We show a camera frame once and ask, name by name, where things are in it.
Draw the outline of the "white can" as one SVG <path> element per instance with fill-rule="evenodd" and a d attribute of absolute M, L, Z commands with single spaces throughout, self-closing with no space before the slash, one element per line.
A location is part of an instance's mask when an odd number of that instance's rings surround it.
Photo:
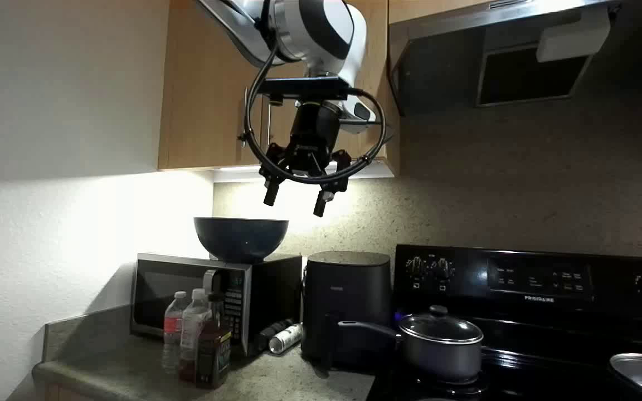
<path fill-rule="evenodd" d="M 291 325 L 270 338 L 268 343 L 269 350 L 276 355 L 282 354 L 288 348 L 300 342 L 302 337 L 303 326 L 301 324 Z"/>

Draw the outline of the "glass saucepan lid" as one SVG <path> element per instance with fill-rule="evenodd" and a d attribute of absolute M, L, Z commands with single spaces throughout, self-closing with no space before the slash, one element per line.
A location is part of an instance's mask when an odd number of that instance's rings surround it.
<path fill-rule="evenodd" d="M 407 335 L 441 344 L 474 344 L 484 339 L 478 326 L 450 315 L 448 308 L 441 305 L 431 305 L 428 312 L 405 315 L 398 327 Z"/>

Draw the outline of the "grey saucepan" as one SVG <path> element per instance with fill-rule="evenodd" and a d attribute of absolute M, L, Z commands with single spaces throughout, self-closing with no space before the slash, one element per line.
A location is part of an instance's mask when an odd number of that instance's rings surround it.
<path fill-rule="evenodd" d="M 474 344 L 441 344 L 416 338 L 395 329 L 371 322 L 341 320 L 339 329 L 360 329 L 384 335 L 396 341 L 403 360 L 424 373 L 448 383 L 466 383 L 479 375 L 482 367 L 482 341 Z"/>

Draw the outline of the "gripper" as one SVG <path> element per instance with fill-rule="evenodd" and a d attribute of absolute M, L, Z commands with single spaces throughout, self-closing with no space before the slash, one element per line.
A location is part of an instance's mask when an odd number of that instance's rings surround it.
<path fill-rule="evenodd" d="M 272 143 L 261 160 L 260 175 L 265 178 L 264 203 L 274 206 L 283 174 L 276 170 L 296 175 L 322 175 L 331 160 L 336 162 L 337 173 L 350 167 L 352 158 L 346 150 L 332 153 L 341 129 L 341 110 L 331 102 L 304 102 L 296 109 L 287 148 Z M 336 178 L 320 185 L 314 204 L 314 215 L 322 217 L 328 202 L 337 192 L 347 190 L 348 178 Z"/>

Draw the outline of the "black stove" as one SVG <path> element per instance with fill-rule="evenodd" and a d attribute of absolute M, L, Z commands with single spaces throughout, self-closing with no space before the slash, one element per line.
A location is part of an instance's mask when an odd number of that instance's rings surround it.
<path fill-rule="evenodd" d="M 406 263 L 420 256 L 423 277 Z M 454 263 L 449 281 L 431 262 Z M 441 383 L 400 362 L 365 401 L 627 401 L 609 358 L 642 353 L 642 257 L 398 244 L 395 319 L 441 305 L 484 333 L 482 369 L 468 385 Z"/>

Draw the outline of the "microwave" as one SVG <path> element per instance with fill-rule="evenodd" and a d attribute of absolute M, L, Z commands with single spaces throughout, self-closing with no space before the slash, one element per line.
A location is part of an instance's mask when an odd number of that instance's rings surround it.
<path fill-rule="evenodd" d="M 258 333 L 274 322 L 300 322 L 301 256 L 271 255 L 256 264 L 222 262 L 224 318 L 237 355 L 253 356 Z"/>

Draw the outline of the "wooden wall cabinet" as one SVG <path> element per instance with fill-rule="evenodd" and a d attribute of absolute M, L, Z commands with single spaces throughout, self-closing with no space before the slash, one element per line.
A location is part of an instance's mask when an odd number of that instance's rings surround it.
<path fill-rule="evenodd" d="M 367 23 L 367 45 L 354 85 L 377 99 L 392 140 L 357 178 L 392 178 L 400 171 L 400 118 L 387 78 L 389 0 L 347 0 Z M 242 133 L 245 89 L 257 67 L 196 0 L 171 0 L 158 168 L 217 169 L 216 182 L 257 180 L 257 158 Z"/>

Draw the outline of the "black can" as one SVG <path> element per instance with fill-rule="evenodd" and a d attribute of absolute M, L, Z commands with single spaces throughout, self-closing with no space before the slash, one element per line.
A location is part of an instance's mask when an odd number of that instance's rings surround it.
<path fill-rule="evenodd" d="M 265 350 L 268 347 L 270 339 L 285 330 L 286 328 L 294 325 L 296 321 L 293 318 L 283 319 L 262 329 L 256 337 L 256 345 L 258 350 Z"/>

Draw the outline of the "black air fryer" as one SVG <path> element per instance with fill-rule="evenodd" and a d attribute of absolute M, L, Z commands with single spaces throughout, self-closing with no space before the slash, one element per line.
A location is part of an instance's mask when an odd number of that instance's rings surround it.
<path fill-rule="evenodd" d="M 373 371 L 394 348 L 388 335 L 343 328 L 342 321 L 390 327 L 390 257 L 383 253 L 323 251 L 305 267 L 301 355 L 318 368 Z"/>

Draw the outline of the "dark sauce bottle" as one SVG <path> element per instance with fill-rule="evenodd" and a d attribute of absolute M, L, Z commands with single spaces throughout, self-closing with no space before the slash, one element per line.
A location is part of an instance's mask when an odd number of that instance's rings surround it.
<path fill-rule="evenodd" d="M 207 297 L 206 313 L 198 336 L 194 384 L 198 388 L 219 388 L 230 370 L 231 332 L 224 318 L 224 294 L 213 292 Z"/>

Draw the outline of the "range hood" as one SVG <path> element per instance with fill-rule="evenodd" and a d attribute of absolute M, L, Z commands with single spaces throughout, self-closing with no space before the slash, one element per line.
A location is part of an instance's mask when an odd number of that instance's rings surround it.
<path fill-rule="evenodd" d="M 405 116 L 573 96 L 621 0 L 418 0 L 390 7 L 391 88 Z"/>

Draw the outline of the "microwave door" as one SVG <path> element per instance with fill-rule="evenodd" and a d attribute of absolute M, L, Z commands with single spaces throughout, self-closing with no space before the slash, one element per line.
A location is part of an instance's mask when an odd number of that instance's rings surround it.
<path fill-rule="evenodd" d="M 162 339 L 164 312 L 173 302 L 175 292 L 187 292 L 191 302 L 193 289 L 203 288 L 207 269 L 216 269 L 216 291 L 222 292 L 227 277 L 222 263 L 194 257 L 165 256 L 140 253 L 137 257 L 132 285 L 130 333 Z"/>

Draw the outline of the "clear water bottle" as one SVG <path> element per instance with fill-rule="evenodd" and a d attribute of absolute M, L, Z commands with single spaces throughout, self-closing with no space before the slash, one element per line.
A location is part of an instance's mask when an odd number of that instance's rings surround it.
<path fill-rule="evenodd" d="M 192 300 L 182 313 L 182 330 L 180 342 L 179 378 L 193 383 L 196 375 L 198 336 L 210 314 L 207 291 L 203 288 L 193 289 Z"/>
<path fill-rule="evenodd" d="M 161 365 L 168 375 L 177 376 L 179 372 L 182 315 L 188 305 L 187 295 L 183 290 L 175 292 L 173 302 L 164 312 Z"/>

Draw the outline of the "blue bowl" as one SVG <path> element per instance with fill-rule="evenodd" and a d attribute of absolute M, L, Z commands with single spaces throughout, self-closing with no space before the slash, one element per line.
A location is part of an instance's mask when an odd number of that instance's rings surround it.
<path fill-rule="evenodd" d="M 288 231 L 288 220 L 194 217 L 201 246 L 224 262 L 253 263 L 270 256 Z"/>

